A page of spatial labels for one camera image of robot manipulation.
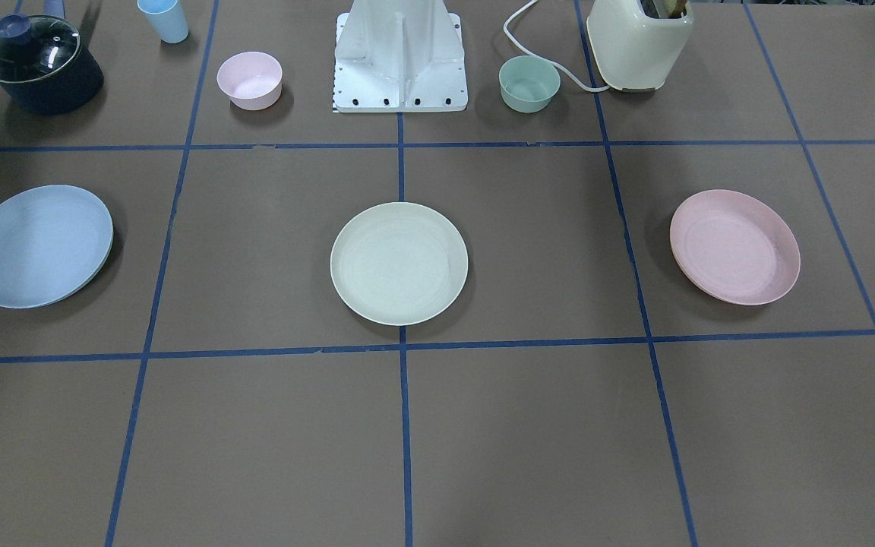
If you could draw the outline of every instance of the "white plate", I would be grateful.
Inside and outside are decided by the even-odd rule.
[[[38,308],[83,288],[107,260],[110,211],[75,186],[22,191],[0,204],[0,306]]]
[[[330,275],[357,314],[384,325],[413,325],[458,298],[468,276],[468,249],[458,229],[434,209],[379,204],[341,229]]]
[[[725,302],[762,305],[798,280],[799,246],[763,202],[732,190],[694,194],[671,219],[671,250],[689,280]]]

